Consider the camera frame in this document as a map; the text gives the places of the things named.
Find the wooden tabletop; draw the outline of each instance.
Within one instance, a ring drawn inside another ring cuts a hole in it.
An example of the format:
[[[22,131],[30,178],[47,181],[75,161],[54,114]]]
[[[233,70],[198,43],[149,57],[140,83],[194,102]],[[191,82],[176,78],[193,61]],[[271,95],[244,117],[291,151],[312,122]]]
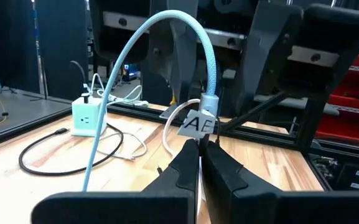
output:
[[[165,169],[172,158],[162,146],[163,124],[140,119],[108,115],[108,122],[122,131],[135,134],[147,144],[147,153],[135,161],[111,158],[91,173],[89,191],[140,191],[157,176],[157,166]],[[286,133],[285,129],[246,123],[254,128]],[[18,157],[23,148],[60,128],[72,126],[71,116],[0,144],[0,223],[30,223],[30,213],[37,202],[57,192],[80,191],[84,173],[66,177],[39,177],[20,170]],[[107,129],[95,160],[111,152],[119,141]],[[179,151],[187,137],[171,128],[168,141]],[[46,172],[77,169],[88,162],[93,138],[74,137],[65,133],[35,146],[25,156],[27,166]],[[282,190],[322,190],[299,152],[238,139],[221,138],[221,147],[251,172]],[[125,136],[121,152],[141,148],[133,137]],[[210,223],[203,202],[199,223]]]

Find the white power adapter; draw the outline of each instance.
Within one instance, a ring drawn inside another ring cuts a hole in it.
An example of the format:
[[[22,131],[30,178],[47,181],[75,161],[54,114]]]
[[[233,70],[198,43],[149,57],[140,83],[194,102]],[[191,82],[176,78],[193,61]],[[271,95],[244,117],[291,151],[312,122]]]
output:
[[[82,97],[72,103],[72,135],[95,137],[101,104],[101,98],[94,98],[89,93],[83,93]],[[106,129],[106,114],[107,111],[103,118],[101,133]]]

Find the white power strip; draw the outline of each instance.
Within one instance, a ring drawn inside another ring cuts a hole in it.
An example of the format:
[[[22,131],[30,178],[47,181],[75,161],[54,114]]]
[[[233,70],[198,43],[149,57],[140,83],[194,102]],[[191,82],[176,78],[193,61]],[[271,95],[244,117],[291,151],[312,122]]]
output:
[[[101,102],[101,98],[94,98],[83,93],[82,97],[72,103],[72,135],[95,137]],[[106,129],[106,114],[107,112],[105,112],[101,133]]]

